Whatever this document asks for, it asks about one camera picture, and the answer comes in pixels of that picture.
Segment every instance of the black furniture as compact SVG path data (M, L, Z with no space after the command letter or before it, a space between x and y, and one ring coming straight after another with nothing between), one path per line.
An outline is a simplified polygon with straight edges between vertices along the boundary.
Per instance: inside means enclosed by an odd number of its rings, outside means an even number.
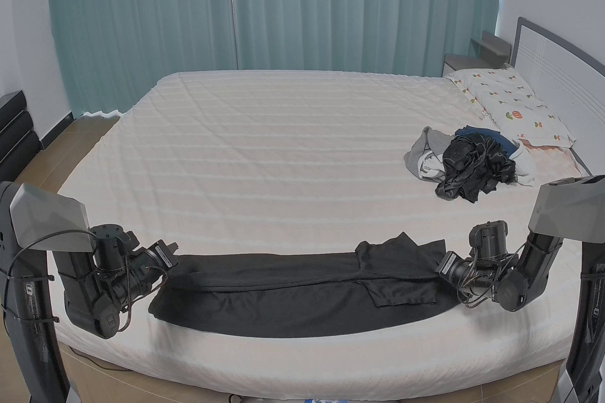
M0 98L0 181L15 181L40 150L23 91Z
M460 69L499 69L510 60L510 44L486 30L479 40L472 38L471 42L479 49L479 56L445 54L442 75Z

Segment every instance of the blue clothing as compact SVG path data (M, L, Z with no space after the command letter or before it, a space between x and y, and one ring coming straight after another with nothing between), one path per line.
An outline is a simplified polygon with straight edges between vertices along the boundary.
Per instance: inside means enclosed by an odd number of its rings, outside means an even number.
M506 139L500 133L498 133L497 131L494 131L493 129L487 129L485 127L465 126L461 129L458 129L458 131L456 131L456 136L468 135L470 133L479 133L484 136L489 136L496 143L498 143L500 146L502 146L502 150L506 154L506 157L510 157L510 155L513 154L518 149L512 142L510 142L508 139Z

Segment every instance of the gray clothing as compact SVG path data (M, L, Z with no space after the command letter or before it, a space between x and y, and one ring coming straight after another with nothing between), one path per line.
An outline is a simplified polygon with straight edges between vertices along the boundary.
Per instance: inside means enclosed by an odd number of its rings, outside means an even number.
M412 149L404 154L406 168L409 169L409 171L411 171L415 177L419 179L427 179L421 178L418 173L418 162L420 158L428 151L432 151L434 156L443 155L443 152L454 138L455 136L453 135L444 134L441 131L437 131L429 126L425 127L422 130L420 137L412 145ZM438 182L443 180L444 175L445 173L431 179Z

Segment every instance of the pillowcase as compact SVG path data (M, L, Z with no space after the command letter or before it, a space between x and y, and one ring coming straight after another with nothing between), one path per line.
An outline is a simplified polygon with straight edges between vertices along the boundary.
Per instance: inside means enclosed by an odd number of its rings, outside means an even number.
M512 67L507 69L463 69L448 74L462 93L482 106L508 139L532 146L571 148L575 138L557 115L539 100L529 84Z

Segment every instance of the bed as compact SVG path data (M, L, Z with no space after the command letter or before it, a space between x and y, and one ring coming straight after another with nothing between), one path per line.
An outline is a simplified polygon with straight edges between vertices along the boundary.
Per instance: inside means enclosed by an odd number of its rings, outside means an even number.
M559 46L550 33L525 22L515 55L536 94L557 82L550 72L567 69L557 79L581 84L576 67L568 68L571 60L545 48L547 41ZM534 35L541 49L533 47ZM545 59L559 71L545 70ZM569 96L548 102L567 122ZM588 112L595 109L590 104ZM120 224L143 245L177 241L183 254L352 251L360 241L381 243L401 231L417 243L445 238L448 249L466 254L470 228L497 219L507 221L508 247L516 249L538 188L500 184L474 205L447 202L403 163L424 126L453 133L484 122L480 109L444 78L172 74L102 137L59 193L85 203L91 225ZM596 148L574 134L576 157L567 149L531 150L540 182L579 176L585 155L601 170ZM579 243L565 243L546 292L518 313L491 303L458 306L417 323L323 338L194 331L154 319L149 298L135 304L127 331L103 341L69 322L58 277L51 296L61 341L153 377L259 398L389 400L446 393L563 359L580 258ZM49 270L56 273L52 258Z

